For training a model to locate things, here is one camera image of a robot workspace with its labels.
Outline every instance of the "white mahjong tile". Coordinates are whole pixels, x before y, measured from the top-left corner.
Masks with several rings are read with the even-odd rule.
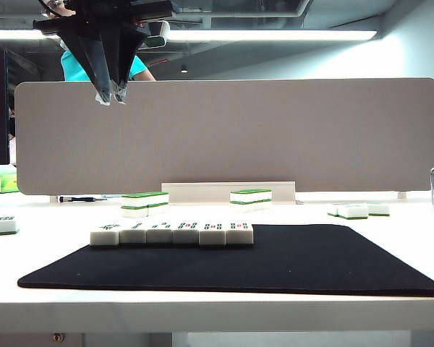
[[[147,226],[145,223],[125,224],[119,234],[121,244],[145,244]]]
[[[150,225],[146,231],[146,242],[149,244],[171,244],[172,226],[170,222]]]
[[[230,192],[230,201],[254,202],[261,200],[272,200],[270,189],[243,189]]]
[[[333,204],[329,204],[328,207],[326,208],[326,213],[328,213],[329,215],[332,215],[333,217],[338,217],[338,208],[342,205],[348,205],[348,204],[344,204],[344,203],[333,203]]]
[[[252,204],[248,202],[230,202],[231,209],[236,213],[246,213],[252,211]]]
[[[168,192],[156,192],[150,196],[149,205],[157,205],[169,203],[169,193]]]
[[[368,215],[381,215],[390,216],[391,209],[389,205],[381,204],[379,202],[367,202]]]
[[[163,213],[167,213],[168,210],[169,210],[169,204],[166,202],[162,203],[162,204],[149,205],[148,206],[148,216],[161,215]]]
[[[365,205],[340,205],[338,216],[344,219],[367,219],[368,207]]]
[[[175,244],[198,244],[199,243],[199,223],[183,221],[176,225],[173,233]]]
[[[13,216],[0,217],[0,235],[15,234],[18,232],[17,221]]]
[[[123,206],[144,207],[148,206],[149,201],[149,196],[144,193],[122,195]]]
[[[201,224],[199,232],[200,246],[222,246],[226,244],[226,227],[222,222]]]
[[[121,206],[121,212],[124,218],[143,218],[148,216],[148,206]]]
[[[254,244],[254,231],[251,224],[230,222],[227,225],[226,244]]]
[[[271,201],[254,202],[251,204],[251,207],[253,211],[267,210],[268,208],[272,207],[272,202]]]
[[[121,226],[116,223],[99,226],[90,232],[90,245],[118,246],[121,230]]]

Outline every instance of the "screw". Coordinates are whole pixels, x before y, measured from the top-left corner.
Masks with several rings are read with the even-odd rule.
[[[54,333],[51,336],[51,340],[55,343],[62,343],[65,338],[66,338],[66,334],[64,333]]]

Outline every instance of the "gray desk divider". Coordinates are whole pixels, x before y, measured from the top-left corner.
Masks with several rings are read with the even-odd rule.
[[[426,190],[431,79],[89,82],[16,90],[25,194],[127,193],[162,182],[296,181],[298,192]]]

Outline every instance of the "black mouse pad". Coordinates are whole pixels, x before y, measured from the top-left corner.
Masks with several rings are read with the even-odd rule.
[[[83,247],[25,288],[434,296],[434,281],[346,226],[254,225],[252,247]]]

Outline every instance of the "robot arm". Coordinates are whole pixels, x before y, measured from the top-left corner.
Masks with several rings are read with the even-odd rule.
[[[44,35],[58,35],[74,54],[104,103],[123,102],[137,49],[151,35],[150,23],[172,18],[172,1],[64,0],[70,17],[34,21]]]

